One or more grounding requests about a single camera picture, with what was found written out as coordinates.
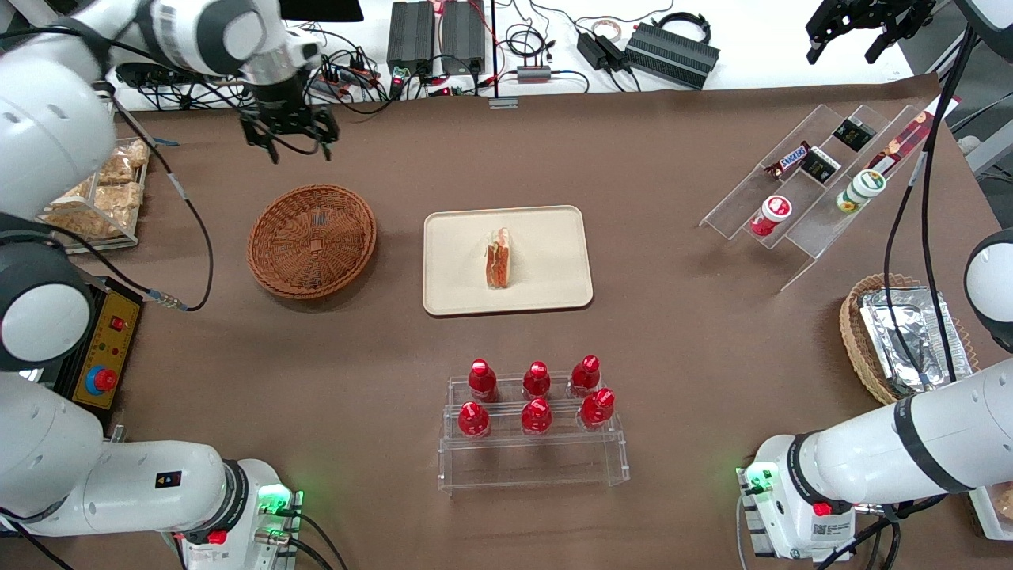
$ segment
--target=red bottle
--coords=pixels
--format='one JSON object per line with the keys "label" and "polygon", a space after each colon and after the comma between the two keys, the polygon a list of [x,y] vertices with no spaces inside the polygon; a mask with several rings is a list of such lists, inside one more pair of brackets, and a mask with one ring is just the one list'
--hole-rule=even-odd
{"label": "red bottle", "polygon": [[489,363],[481,358],[471,363],[468,387],[471,389],[471,397],[478,402],[491,404],[499,399],[496,391],[496,374],[489,368]]}
{"label": "red bottle", "polygon": [[598,371],[599,367],[601,367],[601,361],[594,354],[590,354],[573,368],[569,385],[566,387],[566,392],[571,398],[587,398],[595,394],[598,383],[602,381],[602,374]]}
{"label": "red bottle", "polygon": [[615,404],[616,395],[607,388],[585,398],[576,413],[577,425],[585,431],[601,428],[612,417]]}
{"label": "red bottle", "polygon": [[465,402],[461,406],[461,414],[457,417],[457,427],[466,437],[479,438],[487,436],[492,428],[489,425],[489,413],[474,402]]}
{"label": "red bottle", "polygon": [[549,431],[552,425],[552,410],[544,398],[536,398],[521,411],[521,427],[528,435],[539,435]]}
{"label": "red bottle", "polygon": [[524,398],[534,400],[545,398],[549,394],[549,370],[544,362],[535,361],[531,363],[531,369],[524,374]]}

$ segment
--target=label sticker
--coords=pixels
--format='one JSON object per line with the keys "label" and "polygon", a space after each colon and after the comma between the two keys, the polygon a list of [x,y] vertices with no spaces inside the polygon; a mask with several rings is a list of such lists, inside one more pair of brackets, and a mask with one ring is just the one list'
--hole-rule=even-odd
{"label": "label sticker", "polygon": [[170,471],[168,473],[160,473],[155,476],[155,489],[167,489],[169,487],[179,487],[182,482],[183,472],[181,471]]}
{"label": "label sticker", "polygon": [[832,522],[812,523],[813,541],[838,542],[848,537],[851,537],[851,521],[839,522],[836,524]]}

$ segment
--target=aluminum foil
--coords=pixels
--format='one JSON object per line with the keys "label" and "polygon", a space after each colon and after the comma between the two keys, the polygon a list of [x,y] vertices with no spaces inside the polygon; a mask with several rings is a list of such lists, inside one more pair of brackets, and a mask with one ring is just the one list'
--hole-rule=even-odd
{"label": "aluminum foil", "polygon": [[[900,336],[893,330],[885,290],[865,294],[858,302],[866,331],[889,387],[898,396],[905,397],[948,385],[951,380],[946,370],[942,335],[929,289],[891,288],[890,299],[893,302]],[[960,380],[972,373],[970,363],[942,295],[939,296],[939,306],[953,356],[953,370],[957,380]],[[911,349],[917,365],[912,364],[905,353],[901,338]]]}

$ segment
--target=brown table surface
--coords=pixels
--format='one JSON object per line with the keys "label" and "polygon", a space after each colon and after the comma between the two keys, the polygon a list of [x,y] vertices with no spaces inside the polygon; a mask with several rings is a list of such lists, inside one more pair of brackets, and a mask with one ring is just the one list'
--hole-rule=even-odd
{"label": "brown table surface", "polygon": [[[918,77],[525,97],[517,110],[448,97],[396,103],[367,120],[335,109],[342,133],[332,162],[282,150],[279,165],[243,144],[233,112],[141,114],[151,133],[182,143],[165,154],[208,221],[217,255],[205,311],[149,307],[142,320],[123,394],[130,437],[198,441],[226,458],[268,462],[306,491],[306,512],[354,570],[737,568],[734,468],[771,435],[829,427],[877,406],[851,370],[838,309],[855,281],[879,270],[902,191],[894,181],[781,295],[801,258],[745,236],[727,242],[697,223],[817,103],[847,114],[865,102],[892,116],[937,90],[934,78]],[[997,224],[948,133],[938,148],[938,282],[987,367],[1003,353],[970,313],[961,276],[971,247]],[[204,244],[161,170],[149,174],[141,245],[111,256],[136,279],[196,301]],[[282,303],[250,274],[247,234],[271,199],[316,182],[370,202],[380,226],[376,254],[331,300]],[[919,201],[894,256],[897,270],[915,276],[924,274]],[[583,212],[595,282],[589,308],[425,314],[428,214],[553,203]],[[564,369],[589,353],[602,358],[618,394],[629,482],[453,499],[438,491],[447,377],[479,356],[506,373],[533,359]],[[968,513],[964,499],[950,498],[905,522],[895,568],[1010,568],[1013,546],[973,536]],[[155,534],[46,543],[79,570],[177,568]],[[809,567],[752,555],[748,562]],[[0,568],[50,567],[22,541],[0,543]]]}

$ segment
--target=wicker basket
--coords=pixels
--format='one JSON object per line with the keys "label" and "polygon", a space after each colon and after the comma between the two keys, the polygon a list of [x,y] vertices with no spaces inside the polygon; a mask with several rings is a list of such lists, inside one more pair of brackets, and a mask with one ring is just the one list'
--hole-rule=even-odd
{"label": "wicker basket", "polygon": [[[889,275],[890,288],[913,288],[919,281],[910,276],[891,272]],[[865,322],[858,311],[858,298],[869,292],[875,292],[883,288],[882,273],[870,274],[858,281],[841,304],[841,337],[844,339],[844,348],[848,351],[848,358],[855,369],[855,374],[862,381],[865,390],[883,405],[889,405],[900,400],[900,395],[894,393],[879,367],[879,358],[876,357],[875,348],[865,332]],[[960,335],[960,342],[963,343],[964,351],[967,353],[967,362],[971,369],[978,371],[978,356],[973,347],[967,340],[967,332],[960,326],[960,322],[953,319],[957,334]]]}
{"label": "wicker basket", "polygon": [[362,197],[336,185],[304,185],[260,214],[250,231],[246,262],[271,294],[315,300],[358,276],[376,240],[376,219]]}

